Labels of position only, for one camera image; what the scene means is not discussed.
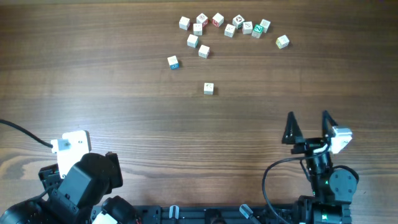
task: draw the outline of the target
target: green block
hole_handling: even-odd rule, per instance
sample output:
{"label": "green block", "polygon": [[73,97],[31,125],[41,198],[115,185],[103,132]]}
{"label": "green block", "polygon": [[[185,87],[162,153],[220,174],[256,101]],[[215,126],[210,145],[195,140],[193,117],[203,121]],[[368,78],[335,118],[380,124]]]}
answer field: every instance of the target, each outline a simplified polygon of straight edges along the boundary
{"label": "green block", "polygon": [[263,30],[264,30],[264,28],[262,26],[260,26],[259,24],[256,24],[256,26],[253,29],[254,32],[258,32],[258,33],[262,33]]}

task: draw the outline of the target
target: white cube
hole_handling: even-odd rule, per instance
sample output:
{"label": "white cube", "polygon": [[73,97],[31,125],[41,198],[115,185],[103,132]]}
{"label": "white cube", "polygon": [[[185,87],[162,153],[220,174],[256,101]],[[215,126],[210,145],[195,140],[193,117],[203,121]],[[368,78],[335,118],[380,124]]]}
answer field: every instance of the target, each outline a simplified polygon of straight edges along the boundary
{"label": "white cube", "polygon": [[169,61],[169,65],[172,70],[179,68],[177,56],[174,55],[174,56],[168,57],[167,60]]}
{"label": "white cube", "polygon": [[202,26],[201,24],[193,25],[193,35],[202,35]]}
{"label": "white cube", "polygon": [[251,32],[251,36],[255,38],[260,38],[263,30],[264,28],[262,26],[256,24],[253,28],[253,31]]}
{"label": "white cube", "polygon": [[288,46],[288,44],[289,44],[289,40],[286,35],[283,35],[282,37],[278,37],[278,39],[276,40],[276,45],[278,45],[279,49],[282,49],[282,48]]}
{"label": "white cube", "polygon": [[224,16],[217,12],[215,16],[213,16],[213,24],[214,26],[220,27],[224,22]]}
{"label": "white cube", "polygon": [[212,95],[214,93],[214,83],[205,83],[205,94]]}
{"label": "white cube", "polygon": [[207,56],[209,56],[210,53],[210,48],[207,46],[200,46],[199,48],[199,56],[203,57],[203,58],[207,58]]}
{"label": "white cube", "polygon": [[263,19],[260,23],[260,26],[262,26],[264,28],[263,32],[266,33],[268,30],[269,25],[271,25],[271,22]]}
{"label": "white cube", "polygon": [[244,22],[243,23],[243,34],[251,34],[253,31],[253,23],[252,22]]}
{"label": "white cube", "polygon": [[242,27],[244,22],[244,19],[241,15],[237,15],[235,16],[235,18],[232,20],[232,24],[234,24],[234,26],[239,29]]}
{"label": "white cube", "polygon": [[188,30],[189,25],[190,25],[189,19],[182,16],[180,19],[180,28]]}
{"label": "white cube", "polygon": [[190,34],[187,40],[187,45],[190,47],[197,47],[198,45],[198,37],[195,35]]}
{"label": "white cube", "polygon": [[227,24],[225,27],[224,35],[227,37],[233,37],[235,33],[235,26],[232,26],[231,24]]}
{"label": "white cube", "polygon": [[198,17],[197,17],[197,23],[200,23],[202,26],[207,25],[207,16],[205,16],[203,13],[201,13]]}

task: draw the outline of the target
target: wooden table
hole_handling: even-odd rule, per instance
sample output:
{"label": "wooden table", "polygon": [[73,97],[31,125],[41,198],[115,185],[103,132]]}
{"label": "wooden table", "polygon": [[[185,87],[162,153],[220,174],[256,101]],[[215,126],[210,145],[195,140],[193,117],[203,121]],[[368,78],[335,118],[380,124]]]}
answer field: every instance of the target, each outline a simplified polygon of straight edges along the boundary
{"label": "wooden table", "polygon": [[[46,141],[87,130],[93,151],[116,152],[133,205],[264,204],[264,169],[289,157],[289,111],[305,137],[328,110],[354,140],[335,164],[361,176],[355,223],[398,218],[398,14],[393,1],[151,2],[0,7],[0,118]],[[225,16],[199,45],[181,16]],[[223,35],[241,14],[270,20],[260,39]],[[276,38],[290,45],[279,50]],[[176,55],[181,68],[170,70]],[[203,84],[215,84],[213,96]],[[51,151],[0,126],[0,212],[43,191]],[[297,162],[270,173],[275,203],[311,195]]]}

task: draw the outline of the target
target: wood grain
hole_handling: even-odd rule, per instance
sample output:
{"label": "wood grain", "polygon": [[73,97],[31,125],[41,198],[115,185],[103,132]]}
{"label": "wood grain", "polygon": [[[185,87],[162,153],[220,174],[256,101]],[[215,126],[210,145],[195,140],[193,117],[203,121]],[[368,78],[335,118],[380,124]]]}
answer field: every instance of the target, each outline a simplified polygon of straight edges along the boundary
{"label": "wood grain", "polygon": [[[49,141],[90,132],[93,152],[118,153],[133,205],[264,203],[261,179],[289,155],[289,111],[306,137],[328,110],[354,132],[333,158],[358,171],[355,223],[398,218],[398,5],[394,1],[148,2],[0,7],[0,118]],[[181,16],[225,16],[187,47]],[[223,35],[241,14],[272,22],[260,39]],[[279,50],[276,38],[291,43]],[[167,57],[181,68],[171,71]],[[216,95],[203,95],[212,82]],[[0,212],[41,193],[37,172],[56,162],[0,126]],[[310,195],[297,163],[270,173],[271,200]]]}

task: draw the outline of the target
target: block with blue side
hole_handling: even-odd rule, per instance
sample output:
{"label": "block with blue side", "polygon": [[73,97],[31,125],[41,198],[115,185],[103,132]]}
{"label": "block with blue side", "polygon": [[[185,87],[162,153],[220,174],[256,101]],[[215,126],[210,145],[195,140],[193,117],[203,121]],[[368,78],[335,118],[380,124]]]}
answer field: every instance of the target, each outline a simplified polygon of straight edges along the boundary
{"label": "block with blue side", "polygon": [[168,57],[167,60],[169,61],[169,65],[172,70],[178,69],[180,67],[180,65],[178,64],[177,57],[175,55]]}

